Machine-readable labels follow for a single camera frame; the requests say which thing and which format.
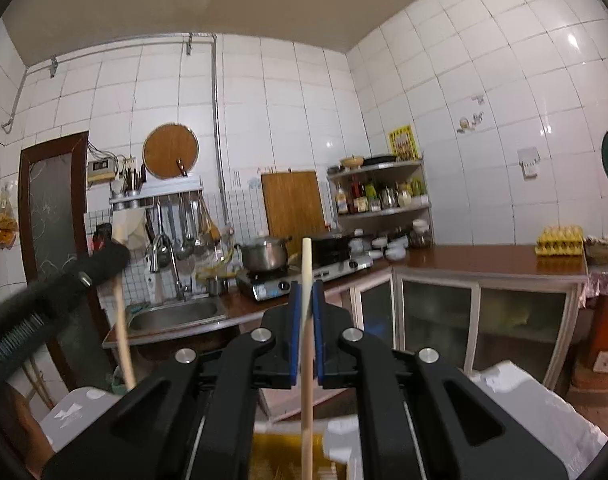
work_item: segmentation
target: stainless steel sink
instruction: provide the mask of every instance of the stainless steel sink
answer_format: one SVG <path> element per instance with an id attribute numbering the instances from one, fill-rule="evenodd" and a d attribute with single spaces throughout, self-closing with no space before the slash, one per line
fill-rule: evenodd
<path id="1" fill-rule="evenodd" d="M 165 332 L 212 323 L 225 318 L 226 311 L 220 298 L 169 301 L 136 313 L 130 319 L 128 332 L 133 335 Z"/>

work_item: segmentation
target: countertop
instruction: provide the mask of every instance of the countertop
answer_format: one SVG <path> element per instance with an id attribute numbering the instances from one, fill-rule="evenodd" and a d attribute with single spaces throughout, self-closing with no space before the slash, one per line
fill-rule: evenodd
<path id="1" fill-rule="evenodd" d="M 537 257 L 533 246 L 520 245 L 435 246 L 428 249 L 408 250 L 406 258 L 398 262 L 377 260 L 370 269 L 326 282 L 324 290 L 337 292 L 350 288 L 354 282 L 368 278 L 376 272 L 384 272 L 390 267 L 405 267 L 421 272 L 470 274 L 476 277 L 565 278 L 578 282 L 587 279 L 587 267 L 583 256 Z M 226 319 L 193 328 L 130 336 L 129 344 L 137 346 L 242 325 L 261 319 L 266 309 L 288 302 L 288 296 L 257 302 L 243 296 L 237 287 L 231 287 L 230 292 L 220 299 L 226 309 Z M 115 348 L 116 345 L 113 327 L 106 335 L 102 346 Z"/>

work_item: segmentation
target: cabinet door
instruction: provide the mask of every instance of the cabinet door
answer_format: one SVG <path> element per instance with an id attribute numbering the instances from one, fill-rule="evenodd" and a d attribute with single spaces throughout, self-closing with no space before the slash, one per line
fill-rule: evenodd
<path id="1" fill-rule="evenodd" d="M 352 295 L 357 326 L 364 332 L 376 335 L 391 348 L 396 348 L 392 275 L 386 274 L 361 283 L 354 287 Z"/>
<path id="2" fill-rule="evenodd" d="M 543 382 L 565 306 L 565 292 L 482 286 L 475 370 L 510 360 Z"/>
<path id="3" fill-rule="evenodd" d="M 479 306 L 477 282 L 401 277 L 404 349 L 433 348 L 468 373 Z"/>

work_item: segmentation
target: wall outlet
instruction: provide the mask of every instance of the wall outlet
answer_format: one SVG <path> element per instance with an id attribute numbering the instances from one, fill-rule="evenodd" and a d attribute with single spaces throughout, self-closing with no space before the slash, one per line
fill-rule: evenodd
<path id="1" fill-rule="evenodd" d="M 608 352 L 600 352 L 593 365 L 593 372 L 608 374 Z"/>

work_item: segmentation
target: metal bolt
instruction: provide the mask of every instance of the metal bolt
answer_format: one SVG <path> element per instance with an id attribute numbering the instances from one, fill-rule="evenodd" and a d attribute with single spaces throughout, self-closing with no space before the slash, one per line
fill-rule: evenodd
<path id="1" fill-rule="evenodd" d="M 347 341 L 355 343 L 364 337 L 364 332 L 359 328 L 347 328 L 342 332 L 342 337 Z"/>
<path id="2" fill-rule="evenodd" d="M 437 350 L 433 350 L 432 348 L 422 348 L 417 356 L 424 361 L 425 363 L 431 364 L 437 361 L 440 358 L 440 355 L 437 353 Z"/>
<path id="3" fill-rule="evenodd" d="M 79 281 L 82 282 L 84 284 L 84 286 L 86 286 L 86 287 L 93 285 L 93 281 L 91 280 L 89 275 L 85 272 L 80 272 L 78 274 L 78 278 L 79 278 Z"/>
<path id="4" fill-rule="evenodd" d="M 264 343 L 268 341 L 272 335 L 273 333 L 267 328 L 264 328 L 263 326 L 261 326 L 260 328 L 256 328 L 251 332 L 251 338 L 253 339 L 253 341 L 257 341 L 258 343 Z"/>
<path id="5" fill-rule="evenodd" d="M 195 350 L 193 350 L 192 348 L 182 348 L 181 350 L 178 350 L 177 352 L 175 352 L 175 360 L 177 362 L 185 364 L 185 365 L 195 361 L 196 357 L 197 357 L 197 354 L 195 353 Z"/>

